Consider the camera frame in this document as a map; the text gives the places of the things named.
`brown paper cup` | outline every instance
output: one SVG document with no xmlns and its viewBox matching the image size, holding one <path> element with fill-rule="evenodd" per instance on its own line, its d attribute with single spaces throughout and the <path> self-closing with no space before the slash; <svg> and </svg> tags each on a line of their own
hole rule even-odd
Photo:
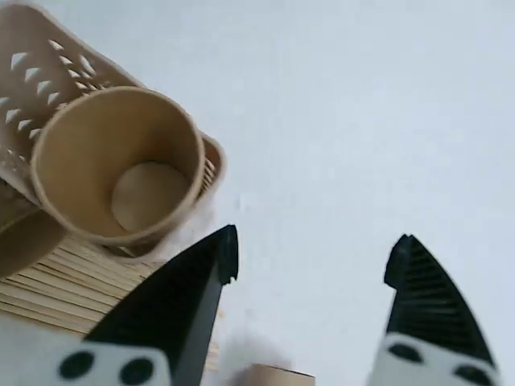
<svg viewBox="0 0 515 386">
<path fill-rule="evenodd" d="M 162 238 L 200 193 L 204 143 L 165 96 L 117 87 L 73 101 L 45 126 L 31 177 L 43 207 L 97 244 Z"/>
<path fill-rule="evenodd" d="M 0 180 L 0 277 L 45 257 L 64 234 L 59 223 Z"/>
</svg>

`beige plastic basket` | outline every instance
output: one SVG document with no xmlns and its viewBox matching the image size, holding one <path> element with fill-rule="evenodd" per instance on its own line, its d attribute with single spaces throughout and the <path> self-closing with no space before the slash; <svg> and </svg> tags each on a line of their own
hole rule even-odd
<svg viewBox="0 0 515 386">
<path fill-rule="evenodd" d="M 64 234 L 64 229 L 47 213 L 0 180 L 0 277 L 46 256 Z"/>
<path fill-rule="evenodd" d="M 0 41 L 0 179 L 40 205 L 31 184 L 29 160 L 40 130 L 56 110 L 97 90 L 144 86 L 37 6 L 3 3 Z M 110 248 L 109 253 L 124 262 L 165 261 L 171 257 L 167 251 L 185 248 L 197 238 L 196 231 L 205 226 L 213 194 L 225 174 L 223 150 L 203 133 L 202 139 L 206 152 L 203 187 L 183 223 L 156 249 L 149 251 L 154 245 L 147 245 L 134 253 Z M 184 227 L 187 241 L 182 237 Z"/>
</svg>

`popsicle stick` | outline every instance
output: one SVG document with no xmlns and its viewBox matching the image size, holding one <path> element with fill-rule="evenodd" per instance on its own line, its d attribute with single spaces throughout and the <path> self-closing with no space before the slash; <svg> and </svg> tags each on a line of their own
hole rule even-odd
<svg viewBox="0 0 515 386">
<path fill-rule="evenodd" d="M 98 288 L 101 288 L 101 290 L 104 294 L 113 296 L 116 299 L 122 299 L 123 297 L 125 297 L 128 294 L 128 291 L 124 291 L 123 289 L 119 289 L 118 287 L 104 283 L 103 281 L 99 281 L 94 277 L 90 277 L 89 275 L 78 272 L 74 269 L 70 269 L 69 267 L 62 265 L 60 263 L 56 263 L 53 260 L 46 259 L 45 261 L 43 261 L 40 264 L 46 265 L 47 267 L 50 267 L 57 271 L 60 271 L 61 273 L 64 273 L 70 277 L 75 277 L 77 279 L 80 279 L 86 286 L 89 286 L 89 287 L 96 286 Z"/>
<path fill-rule="evenodd" d="M 51 324 L 51 323 L 45 323 L 45 322 L 42 322 L 42 321 L 40 321 L 38 319 L 32 319 L 32 318 L 27 318 L 27 317 L 22 316 L 22 315 L 13 314 L 12 312 L 9 312 L 9 311 L 0 310 L 0 315 L 1 316 L 5 316 L 6 318 L 11 318 L 11 319 L 14 319 L 14 320 L 19 320 L 20 322 L 28 323 L 28 324 L 37 326 L 37 327 L 42 328 L 44 330 L 50 330 L 50 331 L 58 332 L 60 334 L 73 335 L 73 336 L 76 336 L 77 338 L 82 338 L 84 336 L 84 333 L 82 333 L 82 332 L 69 330 L 68 328 L 61 327 L 61 326 L 56 326 L 56 325 Z"/>
<path fill-rule="evenodd" d="M 68 322 L 76 323 L 77 325 L 86 326 L 87 328 L 91 328 L 95 325 L 95 322 L 92 322 L 91 320 L 83 319 L 83 318 L 80 318 L 80 317 L 77 317 L 77 316 L 71 315 L 71 314 L 65 314 L 64 312 L 53 310 L 51 308 L 47 308 L 47 307 L 41 306 L 39 304 L 27 302 L 25 300 L 12 298 L 11 296 L 7 296 L 4 294 L 0 294 L 0 302 L 6 303 L 6 304 L 11 304 L 12 306 L 24 308 L 25 310 L 32 310 L 36 313 L 51 316 L 53 318 L 59 319 L 64 322 L 68 321 Z"/>
<path fill-rule="evenodd" d="M 118 303 L 118 300 L 112 296 L 99 293 L 98 291 L 84 287 L 83 285 L 66 281 L 60 277 L 52 276 L 49 273 L 41 272 L 34 268 L 24 269 L 19 276 L 29 277 L 30 279 L 46 283 L 57 288 L 62 288 L 63 290 L 84 296 L 85 298 L 93 298 L 97 302 L 104 303 L 108 306 L 114 306 Z"/>
<path fill-rule="evenodd" d="M 87 269 L 83 265 L 77 263 L 78 259 L 71 260 L 69 258 L 65 258 L 62 256 L 57 255 L 57 251 L 54 252 L 52 255 L 48 256 L 48 260 L 55 261 L 61 265 L 64 265 L 70 269 L 73 269 L 79 273 L 83 273 L 85 276 L 96 278 L 97 280 L 103 281 L 104 283 L 110 283 L 112 286 L 115 286 L 119 288 L 122 291 L 131 291 L 134 286 L 133 285 L 127 285 L 126 283 L 121 283 L 117 280 L 115 277 L 109 277 L 104 274 L 99 273 L 92 273 L 90 269 Z"/>
<path fill-rule="evenodd" d="M 23 289 L 34 294 L 40 294 L 56 301 L 62 301 L 75 306 L 79 306 L 84 310 L 91 310 L 105 314 L 109 312 L 112 306 L 97 302 L 94 299 L 84 298 L 76 294 L 71 294 L 61 288 L 48 288 L 45 283 L 38 283 L 37 281 L 31 281 L 31 279 L 25 278 L 19 279 L 18 281 L 9 280 L 7 284 L 16 287 L 17 289 Z"/>
<path fill-rule="evenodd" d="M 57 269 L 53 269 L 49 266 L 46 266 L 44 263 L 37 263 L 37 264 L 33 265 L 32 268 L 37 269 L 38 271 L 41 271 L 41 272 L 49 273 L 52 276 L 60 277 L 61 279 L 64 279 L 66 281 L 70 281 L 72 283 L 85 286 L 87 288 L 90 288 L 91 290 L 100 292 L 101 294 L 105 294 L 106 296 L 110 296 L 111 298 L 114 298 L 116 302 L 118 302 L 120 300 L 119 297 L 110 294 L 108 285 L 106 285 L 105 283 L 102 283 L 101 281 L 99 281 L 99 282 L 96 282 L 94 280 L 82 281 L 78 277 L 74 277 L 74 276 L 62 273 Z"/>
<path fill-rule="evenodd" d="M 39 320 L 40 322 L 52 324 L 53 326 L 67 328 L 69 330 L 80 332 L 83 334 L 87 334 L 90 330 L 88 327 L 77 325 L 76 323 L 65 322 L 65 321 L 59 320 L 57 318 L 53 318 L 52 316 L 38 314 L 32 310 L 25 310 L 22 307 L 12 306 L 11 304 L 6 304 L 3 302 L 0 302 L 0 310 L 9 312 L 11 314 L 21 315 L 21 316 L 24 316 L 25 318 Z"/>
<path fill-rule="evenodd" d="M 0 283 L 0 293 L 9 295 L 13 298 L 37 303 L 41 306 L 52 308 L 53 310 L 58 310 L 68 314 L 77 315 L 85 319 L 93 320 L 94 322 L 98 322 L 104 316 L 102 312 L 91 310 L 89 308 L 85 308 L 84 306 L 78 306 L 77 304 L 64 302 L 62 300 L 58 300 L 55 298 L 50 298 L 49 296 L 38 294 L 28 289 L 20 288 L 19 286 Z"/>
<path fill-rule="evenodd" d="M 127 285 L 129 287 L 134 287 L 141 281 L 136 277 L 123 276 L 121 274 L 122 269 L 120 269 L 120 267 L 117 267 L 117 270 L 111 269 L 109 264 L 106 264 L 108 259 L 104 259 L 101 264 L 98 264 L 62 249 L 56 250 L 54 255 L 68 259 L 76 264 L 77 267 L 80 267 L 81 272 L 88 272 L 91 276 L 97 277 L 99 280 L 109 281 L 109 279 L 114 279 L 117 283 L 120 283 L 120 285 Z"/>
</svg>

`white background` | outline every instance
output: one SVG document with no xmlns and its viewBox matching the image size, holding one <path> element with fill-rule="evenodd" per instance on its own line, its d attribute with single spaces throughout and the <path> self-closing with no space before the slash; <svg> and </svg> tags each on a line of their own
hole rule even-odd
<svg viewBox="0 0 515 386">
<path fill-rule="evenodd" d="M 515 5 L 509 0 L 41 0 L 220 141 L 234 223 L 220 371 L 364 384 L 415 234 L 515 384 Z"/>
</svg>

